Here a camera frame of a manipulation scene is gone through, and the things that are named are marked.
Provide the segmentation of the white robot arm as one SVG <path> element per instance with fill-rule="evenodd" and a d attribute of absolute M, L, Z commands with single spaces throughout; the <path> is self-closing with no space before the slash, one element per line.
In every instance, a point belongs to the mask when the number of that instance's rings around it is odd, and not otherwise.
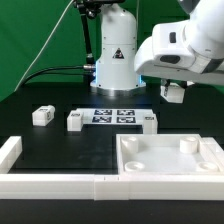
<path fill-rule="evenodd" d="M 101 56 L 92 88 L 130 93 L 145 86 L 143 76 L 224 85 L 224 0 L 177 0 L 189 18 L 155 25 L 142 44 L 123 1 L 97 1 Z"/>

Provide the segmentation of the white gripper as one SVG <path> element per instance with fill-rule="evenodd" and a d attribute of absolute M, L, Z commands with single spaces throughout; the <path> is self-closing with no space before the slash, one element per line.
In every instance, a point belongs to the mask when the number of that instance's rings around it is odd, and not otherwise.
<path fill-rule="evenodd" d="M 135 55 L 139 75 L 224 86 L 224 30 L 213 38 L 191 20 L 157 24 Z"/>

